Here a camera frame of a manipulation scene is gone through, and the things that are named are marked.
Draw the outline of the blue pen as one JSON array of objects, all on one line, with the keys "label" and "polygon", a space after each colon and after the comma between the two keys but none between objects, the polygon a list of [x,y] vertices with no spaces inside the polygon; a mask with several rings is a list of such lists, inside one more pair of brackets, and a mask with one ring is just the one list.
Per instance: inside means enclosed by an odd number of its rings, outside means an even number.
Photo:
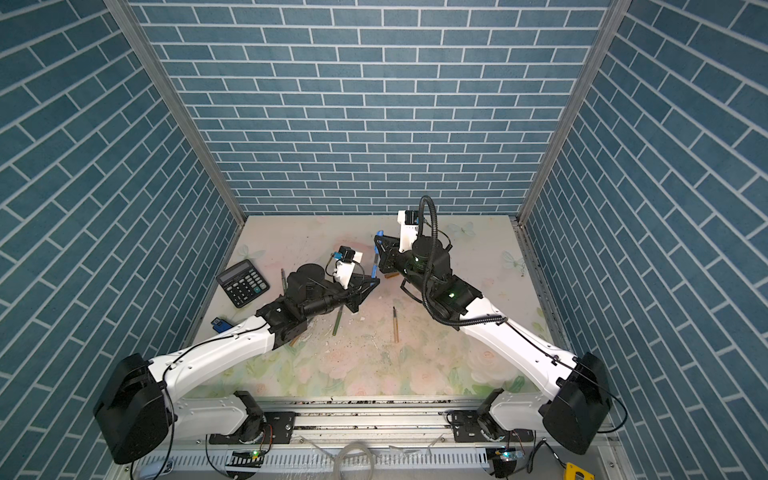
[{"label": "blue pen", "polygon": [[374,253],[374,258],[373,258],[373,265],[372,265],[372,269],[371,269],[371,277],[372,278],[377,278],[378,262],[379,262],[379,253],[375,252]]}]

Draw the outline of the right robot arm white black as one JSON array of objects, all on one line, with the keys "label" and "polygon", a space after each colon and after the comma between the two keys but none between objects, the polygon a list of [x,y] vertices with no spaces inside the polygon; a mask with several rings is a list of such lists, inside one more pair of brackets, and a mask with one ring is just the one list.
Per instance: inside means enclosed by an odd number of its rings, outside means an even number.
[{"label": "right robot arm white black", "polygon": [[533,408],[560,445],[583,454],[613,406],[608,372],[592,353],[577,356],[510,319],[480,290],[455,275],[442,243],[422,235],[409,250],[396,237],[377,235],[378,269],[397,272],[419,291],[417,300],[438,323],[460,331],[513,364],[539,389]]}]

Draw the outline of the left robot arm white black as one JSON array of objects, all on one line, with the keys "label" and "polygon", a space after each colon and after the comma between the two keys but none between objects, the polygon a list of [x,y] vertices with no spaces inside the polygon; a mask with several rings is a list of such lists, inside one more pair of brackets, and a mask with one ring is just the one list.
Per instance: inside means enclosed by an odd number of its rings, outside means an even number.
[{"label": "left robot arm white black", "polygon": [[116,362],[94,407],[113,461],[129,464],[164,441],[185,437],[262,441],[268,432],[265,415],[250,394],[197,400],[186,394],[241,362],[290,343],[318,315],[340,306],[358,311],[379,283],[353,274],[342,286],[327,280],[324,267],[304,264],[288,276],[284,294],[229,330],[150,360],[135,353]]}]

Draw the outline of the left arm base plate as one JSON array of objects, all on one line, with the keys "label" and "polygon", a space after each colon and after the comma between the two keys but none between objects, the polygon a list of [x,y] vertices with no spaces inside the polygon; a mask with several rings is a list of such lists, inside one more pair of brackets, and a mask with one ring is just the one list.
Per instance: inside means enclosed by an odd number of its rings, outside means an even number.
[{"label": "left arm base plate", "polygon": [[265,412],[261,417],[249,416],[234,433],[212,434],[212,445],[281,445],[289,444],[295,426],[295,412]]}]

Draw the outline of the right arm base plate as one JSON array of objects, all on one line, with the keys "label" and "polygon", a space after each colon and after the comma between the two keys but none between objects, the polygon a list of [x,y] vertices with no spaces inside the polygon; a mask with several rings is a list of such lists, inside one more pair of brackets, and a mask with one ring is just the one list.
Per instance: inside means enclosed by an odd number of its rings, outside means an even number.
[{"label": "right arm base plate", "polygon": [[457,443],[532,442],[535,432],[530,429],[505,430],[488,413],[476,410],[449,410],[444,414]]}]

